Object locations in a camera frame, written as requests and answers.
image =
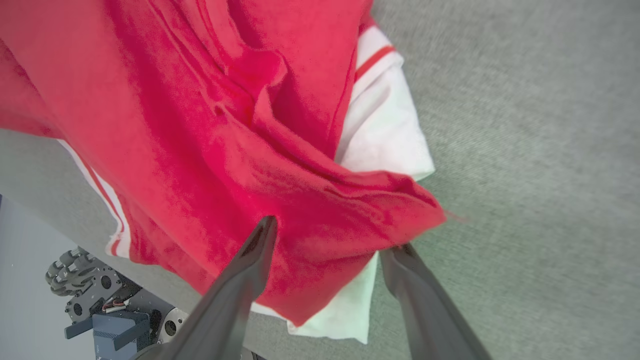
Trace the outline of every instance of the clothing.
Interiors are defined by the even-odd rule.
[[[258,302],[301,325],[375,250],[444,221],[409,177],[332,161],[369,7],[5,2],[0,126],[66,141],[120,221],[111,253],[201,293],[275,215]]]
[[[416,181],[435,171],[402,63],[402,57],[377,26],[358,38],[356,73],[360,76],[351,93],[335,159],[349,170],[387,170],[409,175]],[[287,322],[289,334],[354,338],[366,344],[377,263],[378,253],[302,326]],[[252,311],[282,318],[257,303]]]

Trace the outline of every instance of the screw hole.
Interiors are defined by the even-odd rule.
[[[169,336],[175,335],[175,332],[177,331],[175,322],[169,320],[166,323],[164,323],[164,331],[166,331],[166,334]]]
[[[102,283],[102,287],[105,289],[108,289],[111,287],[111,279],[106,275],[100,279],[100,282]]]

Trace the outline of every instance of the red stripe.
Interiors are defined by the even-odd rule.
[[[118,212],[116,211],[116,207],[111,202],[111,199],[107,195],[107,192],[104,191],[104,188],[102,187],[102,184],[100,184],[98,177],[93,172],[93,169],[89,165],[87,165],[87,163],[84,161],[84,159],[80,157],[80,155],[78,155],[78,158],[80,159],[80,161],[82,161],[82,164],[86,168],[86,171],[89,173],[89,176],[91,176],[91,178],[93,179],[93,182],[95,183],[95,185],[98,187],[98,190],[100,190],[100,193],[102,194],[102,196],[107,200],[107,203],[109,204],[109,206],[111,206],[113,213],[118,217],[118,220],[122,224],[122,229],[120,230],[120,234],[122,234],[124,232],[124,222],[122,222],[122,219],[120,218],[120,214],[118,214]],[[117,239],[116,241],[113,242],[113,244],[111,245],[111,255],[117,256],[116,249],[118,248],[119,243],[120,243],[120,239]]]
[[[371,67],[373,65],[375,65],[378,60],[382,59],[382,57],[384,57],[384,55],[388,54],[388,53],[392,53],[394,52],[396,49],[395,47],[391,46],[391,45],[387,45],[385,47],[382,47],[380,50],[376,51],[375,54],[373,54],[373,56],[371,56],[369,59],[367,59],[367,61],[364,62],[364,64],[362,64],[362,66],[360,66],[358,68],[358,70],[356,70],[356,79],[355,81],[358,81],[358,79],[360,79],[365,72],[367,72],[369,69],[371,69]]]

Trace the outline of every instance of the gray floor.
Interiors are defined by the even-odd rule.
[[[49,291],[44,273],[76,245],[22,206],[0,206],[0,348],[3,359],[95,359],[91,332],[65,340],[67,298]]]

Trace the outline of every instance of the red cloth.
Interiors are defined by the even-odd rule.
[[[205,292],[278,218],[259,302],[301,325],[375,250],[444,221],[333,156],[370,0],[0,4],[0,126],[65,139],[116,191],[133,261]]]

